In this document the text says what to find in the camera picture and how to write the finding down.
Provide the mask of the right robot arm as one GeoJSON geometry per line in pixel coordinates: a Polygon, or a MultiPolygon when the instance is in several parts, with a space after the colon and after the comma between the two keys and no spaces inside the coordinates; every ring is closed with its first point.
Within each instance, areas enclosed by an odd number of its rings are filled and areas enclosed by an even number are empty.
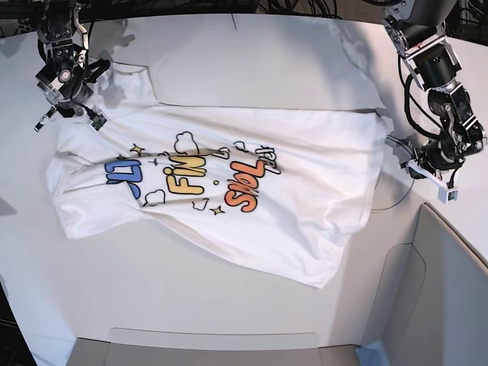
{"type": "Polygon", "coordinates": [[[109,70],[111,62],[106,59],[89,62],[92,29],[80,22],[81,10],[82,5],[75,1],[45,1],[41,7],[37,49],[44,66],[36,74],[36,80],[50,109],[35,125],[36,132],[56,113],[64,118],[87,114],[95,130],[100,130],[107,121],[86,102],[94,93],[92,87],[109,70]]]}

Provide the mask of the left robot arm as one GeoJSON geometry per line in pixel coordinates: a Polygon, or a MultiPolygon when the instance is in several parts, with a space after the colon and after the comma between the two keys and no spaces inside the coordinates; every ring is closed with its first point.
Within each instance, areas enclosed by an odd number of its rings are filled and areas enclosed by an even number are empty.
{"type": "Polygon", "coordinates": [[[454,180],[443,182],[441,172],[456,173],[468,156],[481,153],[487,136],[476,118],[470,97],[456,79],[461,71],[457,54],[445,33],[445,20],[454,1],[385,1],[383,20],[396,52],[409,70],[404,86],[404,111],[410,126],[428,143],[415,149],[407,162],[414,179],[429,178],[448,192],[454,180]],[[438,133],[416,123],[411,115],[410,89],[417,85],[428,97],[430,111],[439,118],[438,133]]]}

